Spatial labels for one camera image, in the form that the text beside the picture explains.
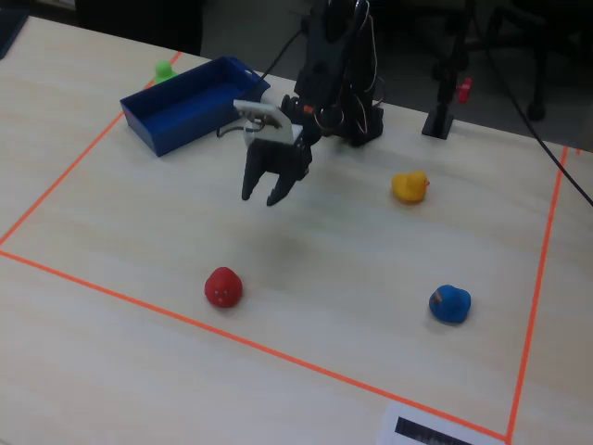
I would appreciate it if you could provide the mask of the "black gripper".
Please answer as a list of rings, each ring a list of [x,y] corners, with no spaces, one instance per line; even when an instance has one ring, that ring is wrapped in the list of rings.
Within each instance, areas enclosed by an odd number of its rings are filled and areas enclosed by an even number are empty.
[[[275,173],[278,175],[277,182],[266,201],[267,206],[274,206],[289,194],[296,182],[308,174],[312,159],[311,145],[304,142],[301,136],[294,144],[255,138],[246,152],[241,198],[244,201],[250,199],[264,173]]]

